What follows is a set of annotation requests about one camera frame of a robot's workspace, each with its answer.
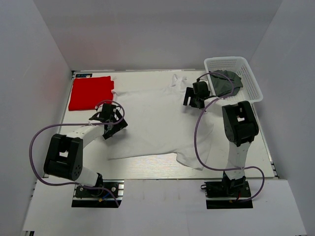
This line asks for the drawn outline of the white t shirt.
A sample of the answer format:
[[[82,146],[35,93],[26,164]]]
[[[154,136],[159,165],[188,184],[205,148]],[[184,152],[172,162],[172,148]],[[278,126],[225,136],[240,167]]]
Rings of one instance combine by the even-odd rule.
[[[212,115],[205,113],[198,125],[197,158],[194,150],[194,129],[200,110],[184,106],[186,77],[173,75],[170,85],[142,91],[116,91],[115,100],[125,110],[128,126],[109,138],[108,159],[175,153],[185,166],[202,170],[199,159],[206,163],[211,150]]]

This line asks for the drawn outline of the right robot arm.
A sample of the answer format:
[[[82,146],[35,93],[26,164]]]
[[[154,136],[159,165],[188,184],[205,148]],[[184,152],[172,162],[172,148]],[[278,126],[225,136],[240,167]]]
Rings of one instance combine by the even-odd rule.
[[[195,82],[192,84],[192,88],[186,88],[183,105],[186,106],[190,98],[189,105],[191,107],[204,109],[204,101],[210,98],[209,95],[210,91],[208,90],[206,82]],[[197,160],[203,167],[209,170],[223,171],[223,192],[228,196],[234,196],[239,192],[240,187],[245,184],[246,177],[244,169],[247,153],[255,136],[259,133],[259,128],[251,104],[248,101],[225,105],[222,106],[221,110],[225,135],[229,140],[229,154],[226,168],[215,169],[206,167],[199,157],[197,151],[197,128],[204,110],[202,110],[195,126],[193,139],[194,149]]]

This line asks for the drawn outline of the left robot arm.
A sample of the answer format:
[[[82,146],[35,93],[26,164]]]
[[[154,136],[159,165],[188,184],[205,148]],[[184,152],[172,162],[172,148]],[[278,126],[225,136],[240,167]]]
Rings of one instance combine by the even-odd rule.
[[[90,124],[68,134],[55,134],[51,138],[43,170],[45,174],[71,180],[87,186],[93,196],[103,193],[101,174],[83,166],[83,150],[95,139],[104,140],[127,127],[125,111],[116,102],[105,101],[96,106],[96,113],[89,118]]]

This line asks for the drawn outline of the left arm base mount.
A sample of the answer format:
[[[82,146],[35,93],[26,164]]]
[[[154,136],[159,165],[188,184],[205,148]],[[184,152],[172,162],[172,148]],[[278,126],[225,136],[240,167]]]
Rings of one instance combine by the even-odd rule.
[[[73,193],[73,208],[118,208],[124,195],[124,180],[104,180],[103,187],[108,189],[116,198],[106,190],[90,190],[76,185]]]

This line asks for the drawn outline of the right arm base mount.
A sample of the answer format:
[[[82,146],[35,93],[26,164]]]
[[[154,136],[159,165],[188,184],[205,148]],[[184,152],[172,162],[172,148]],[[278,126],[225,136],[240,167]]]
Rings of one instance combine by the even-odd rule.
[[[243,202],[250,198],[251,190],[248,181],[240,187],[227,192],[220,181],[204,182],[200,189],[205,191],[207,209],[251,209],[252,200]]]

